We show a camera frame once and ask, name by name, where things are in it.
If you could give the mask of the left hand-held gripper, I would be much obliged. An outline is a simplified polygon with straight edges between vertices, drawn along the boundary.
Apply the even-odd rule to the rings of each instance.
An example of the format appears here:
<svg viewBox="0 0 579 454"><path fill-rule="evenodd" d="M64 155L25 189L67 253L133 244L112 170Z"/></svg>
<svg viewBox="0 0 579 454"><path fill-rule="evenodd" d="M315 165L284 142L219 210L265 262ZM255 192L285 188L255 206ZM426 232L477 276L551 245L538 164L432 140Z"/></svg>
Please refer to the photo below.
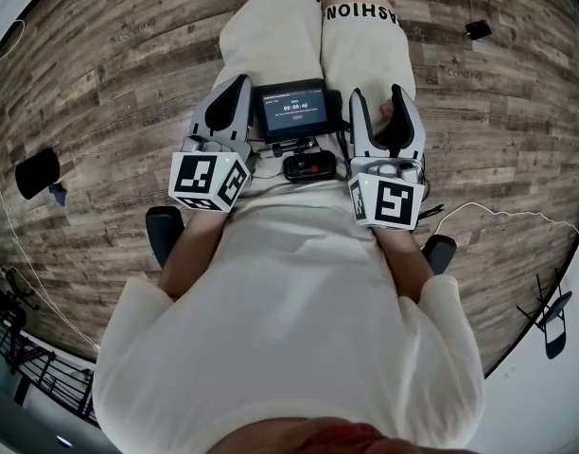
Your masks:
<svg viewBox="0 0 579 454"><path fill-rule="evenodd" d="M240 74L216 86L197 106L190 135L172 156L168 182L172 199L192 210L232 210L254 171L255 154L245 142L252 93L251 78Z"/></svg>

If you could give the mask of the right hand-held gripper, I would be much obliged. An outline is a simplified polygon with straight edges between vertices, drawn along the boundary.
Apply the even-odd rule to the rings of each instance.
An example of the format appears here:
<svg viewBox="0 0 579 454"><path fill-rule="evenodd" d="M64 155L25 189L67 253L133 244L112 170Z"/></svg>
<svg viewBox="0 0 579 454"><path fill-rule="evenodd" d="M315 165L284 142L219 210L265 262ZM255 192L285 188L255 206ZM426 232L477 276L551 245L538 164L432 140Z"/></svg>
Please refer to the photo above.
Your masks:
<svg viewBox="0 0 579 454"><path fill-rule="evenodd" d="M423 168L425 129L408 93L392 86L393 115L377 142L366 100L356 88L349 100L351 143L348 191L358 225L414 230L425 193Z"/></svg>

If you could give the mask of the person's left forearm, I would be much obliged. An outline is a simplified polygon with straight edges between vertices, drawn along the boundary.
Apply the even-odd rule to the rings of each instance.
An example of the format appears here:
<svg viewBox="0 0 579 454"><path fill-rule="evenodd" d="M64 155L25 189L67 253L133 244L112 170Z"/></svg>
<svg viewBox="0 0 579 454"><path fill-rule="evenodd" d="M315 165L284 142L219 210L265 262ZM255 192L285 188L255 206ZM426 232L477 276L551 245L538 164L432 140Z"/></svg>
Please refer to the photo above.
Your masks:
<svg viewBox="0 0 579 454"><path fill-rule="evenodd" d="M158 287L178 301L207 271L218 248L228 213L195 212L164 265Z"/></svg>

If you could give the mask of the person's right forearm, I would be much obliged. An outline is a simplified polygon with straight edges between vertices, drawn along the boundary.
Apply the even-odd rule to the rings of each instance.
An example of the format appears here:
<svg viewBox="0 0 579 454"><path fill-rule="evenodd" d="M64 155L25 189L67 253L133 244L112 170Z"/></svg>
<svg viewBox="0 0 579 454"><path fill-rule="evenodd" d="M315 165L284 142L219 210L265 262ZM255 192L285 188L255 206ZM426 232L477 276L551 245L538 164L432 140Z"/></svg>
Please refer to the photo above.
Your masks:
<svg viewBox="0 0 579 454"><path fill-rule="evenodd" d="M433 276L418 243L405 230L375 228L373 232L395 281L398 296L418 304L423 287Z"/></svg>

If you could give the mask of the small black monitor screen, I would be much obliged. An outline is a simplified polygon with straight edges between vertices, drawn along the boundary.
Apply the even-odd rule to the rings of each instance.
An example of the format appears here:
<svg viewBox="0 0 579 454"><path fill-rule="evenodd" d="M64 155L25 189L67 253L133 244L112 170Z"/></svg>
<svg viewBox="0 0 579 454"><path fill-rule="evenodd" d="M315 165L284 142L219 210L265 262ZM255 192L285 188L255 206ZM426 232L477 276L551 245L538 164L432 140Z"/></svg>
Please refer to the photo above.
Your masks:
<svg viewBox="0 0 579 454"><path fill-rule="evenodd" d="M267 145L341 131L342 96L324 79L256 86L253 110Z"/></svg>

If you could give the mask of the small black box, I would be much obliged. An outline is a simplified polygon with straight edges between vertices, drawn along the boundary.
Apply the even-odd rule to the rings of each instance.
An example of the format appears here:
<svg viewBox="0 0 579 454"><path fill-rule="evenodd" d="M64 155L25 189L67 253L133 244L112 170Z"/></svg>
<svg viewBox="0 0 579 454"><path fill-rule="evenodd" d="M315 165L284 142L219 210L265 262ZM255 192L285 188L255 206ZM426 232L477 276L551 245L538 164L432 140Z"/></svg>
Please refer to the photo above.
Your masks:
<svg viewBox="0 0 579 454"><path fill-rule="evenodd" d="M492 34L489 24L485 20L471 22L465 25L465 35L471 41L486 38Z"/></svg>

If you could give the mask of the black round bin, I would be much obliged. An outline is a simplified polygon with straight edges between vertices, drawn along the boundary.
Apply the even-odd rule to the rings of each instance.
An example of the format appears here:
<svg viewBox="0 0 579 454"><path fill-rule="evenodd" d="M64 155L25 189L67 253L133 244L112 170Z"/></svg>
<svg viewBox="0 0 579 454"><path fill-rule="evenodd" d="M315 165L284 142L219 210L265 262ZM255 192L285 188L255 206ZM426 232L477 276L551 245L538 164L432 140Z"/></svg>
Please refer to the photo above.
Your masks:
<svg viewBox="0 0 579 454"><path fill-rule="evenodd" d="M44 148L16 166L15 181L21 196L30 200L56 183L60 174L56 153L52 148Z"/></svg>

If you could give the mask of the beige t-shirt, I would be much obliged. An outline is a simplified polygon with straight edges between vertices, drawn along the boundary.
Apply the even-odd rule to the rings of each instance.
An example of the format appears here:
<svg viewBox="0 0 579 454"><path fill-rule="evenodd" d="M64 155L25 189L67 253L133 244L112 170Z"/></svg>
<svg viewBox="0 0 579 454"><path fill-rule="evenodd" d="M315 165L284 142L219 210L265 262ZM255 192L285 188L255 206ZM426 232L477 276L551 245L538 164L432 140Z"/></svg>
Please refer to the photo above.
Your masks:
<svg viewBox="0 0 579 454"><path fill-rule="evenodd" d="M96 360L94 408L123 454L207 454L259 421L365 423L422 454L465 454L483 368L457 281L399 297L373 230L338 187L229 215L204 275L174 302L126 283Z"/></svg>

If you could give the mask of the black folding chair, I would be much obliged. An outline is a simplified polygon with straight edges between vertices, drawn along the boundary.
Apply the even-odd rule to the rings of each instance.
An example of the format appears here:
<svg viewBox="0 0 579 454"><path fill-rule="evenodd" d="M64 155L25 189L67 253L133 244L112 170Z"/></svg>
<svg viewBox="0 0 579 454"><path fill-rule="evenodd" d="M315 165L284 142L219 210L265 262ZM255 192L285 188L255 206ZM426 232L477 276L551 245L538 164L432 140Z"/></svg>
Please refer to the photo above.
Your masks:
<svg viewBox="0 0 579 454"><path fill-rule="evenodd" d="M536 276L537 296L536 299L541 307L541 313L538 317L535 312L527 312L520 306L517 310L538 330L544 335L544 346L546 357L549 360L557 358L565 349L567 343L567 325L565 317L565 308L572 299L573 293L571 290L564 293L561 285L558 285L558 297L550 304L545 300L544 288L541 286L539 275ZM562 330L553 339L549 338L549 325L558 321L562 326Z"/></svg>

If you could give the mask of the black metal rack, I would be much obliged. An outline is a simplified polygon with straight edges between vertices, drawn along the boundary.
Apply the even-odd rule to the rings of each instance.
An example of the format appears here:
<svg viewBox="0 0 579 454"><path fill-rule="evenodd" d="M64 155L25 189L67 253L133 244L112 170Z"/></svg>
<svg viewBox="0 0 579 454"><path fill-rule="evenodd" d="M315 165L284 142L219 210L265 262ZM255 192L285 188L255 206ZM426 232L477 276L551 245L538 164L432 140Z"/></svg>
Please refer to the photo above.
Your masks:
<svg viewBox="0 0 579 454"><path fill-rule="evenodd" d="M15 268L0 273L8 284L0 288L0 356L9 372L20 375L57 405L97 427L92 393L95 364L27 332L27 314L40 309L30 300L37 293L18 284L24 276Z"/></svg>

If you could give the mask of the black recorder with red button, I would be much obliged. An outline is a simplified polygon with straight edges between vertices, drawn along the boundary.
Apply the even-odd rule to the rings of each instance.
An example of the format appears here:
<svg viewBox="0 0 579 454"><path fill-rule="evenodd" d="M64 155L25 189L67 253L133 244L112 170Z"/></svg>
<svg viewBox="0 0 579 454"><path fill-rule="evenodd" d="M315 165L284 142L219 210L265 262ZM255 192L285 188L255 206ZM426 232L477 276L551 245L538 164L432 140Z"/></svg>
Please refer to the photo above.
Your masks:
<svg viewBox="0 0 579 454"><path fill-rule="evenodd" d="M292 183L331 180L336 176L336 157L327 150L293 155L284 160L283 174Z"/></svg>

